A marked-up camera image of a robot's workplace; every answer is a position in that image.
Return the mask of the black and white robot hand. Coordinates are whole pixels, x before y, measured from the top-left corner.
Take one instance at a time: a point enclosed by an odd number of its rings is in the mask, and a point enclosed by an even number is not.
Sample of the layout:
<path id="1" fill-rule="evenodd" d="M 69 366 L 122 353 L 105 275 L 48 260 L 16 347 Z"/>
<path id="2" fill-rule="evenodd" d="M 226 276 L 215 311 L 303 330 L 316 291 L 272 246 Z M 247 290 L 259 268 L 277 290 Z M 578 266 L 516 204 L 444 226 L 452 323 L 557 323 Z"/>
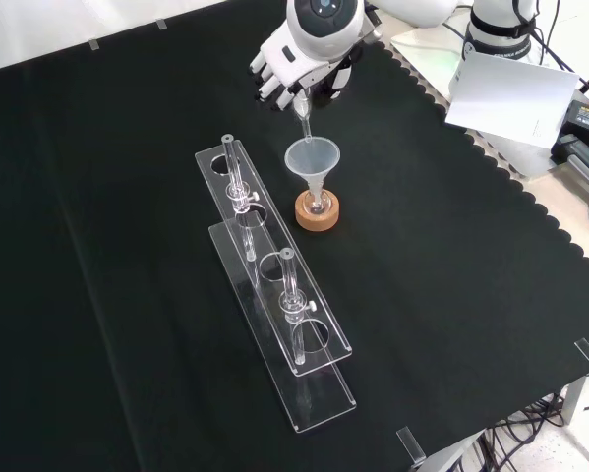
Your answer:
<path id="1" fill-rule="evenodd" d="M 289 1 L 284 22 L 249 66 L 257 99 L 279 111 L 328 106 L 346 88 L 363 45 L 381 38 L 380 24 L 365 1 Z"/>

